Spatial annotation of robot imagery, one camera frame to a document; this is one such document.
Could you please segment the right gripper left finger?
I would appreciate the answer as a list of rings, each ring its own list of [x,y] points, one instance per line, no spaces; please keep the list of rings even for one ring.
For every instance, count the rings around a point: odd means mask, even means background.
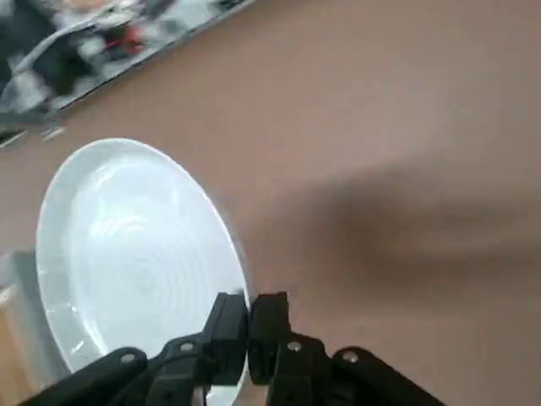
[[[27,405],[205,405],[212,387],[243,375],[249,312],[241,294],[216,296],[199,333],[177,337],[150,359],[127,347],[25,400]]]

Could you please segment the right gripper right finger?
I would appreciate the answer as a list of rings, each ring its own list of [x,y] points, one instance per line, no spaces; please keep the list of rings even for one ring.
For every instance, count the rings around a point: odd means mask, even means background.
[[[252,303],[248,361],[253,384],[267,387],[267,405],[442,404],[366,349],[349,346],[330,356],[319,339],[294,332],[285,292]]]

